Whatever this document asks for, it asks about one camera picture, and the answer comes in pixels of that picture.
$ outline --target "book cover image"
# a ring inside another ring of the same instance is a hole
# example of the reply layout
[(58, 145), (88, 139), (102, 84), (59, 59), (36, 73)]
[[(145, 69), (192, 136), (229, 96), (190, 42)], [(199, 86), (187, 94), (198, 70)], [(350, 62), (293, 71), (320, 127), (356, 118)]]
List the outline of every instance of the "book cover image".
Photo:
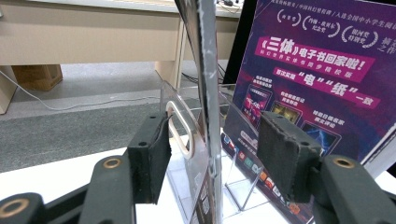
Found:
[[(289, 119), (322, 145), (322, 155), (366, 163), (395, 133), (394, 15), (394, 6), (363, 1), (258, 0), (233, 103), (258, 127), (251, 102), (263, 102), (256, 108)], [(257, 136), (233, 122), (228, 115), (224, 132), (244, 160), (255, 161), (257, 148), (246, 148), (241, 133)], [(289, 220), (312, 221), (309, 204), (290, 206), (265, 170), (262, 177), (259, 188)]]

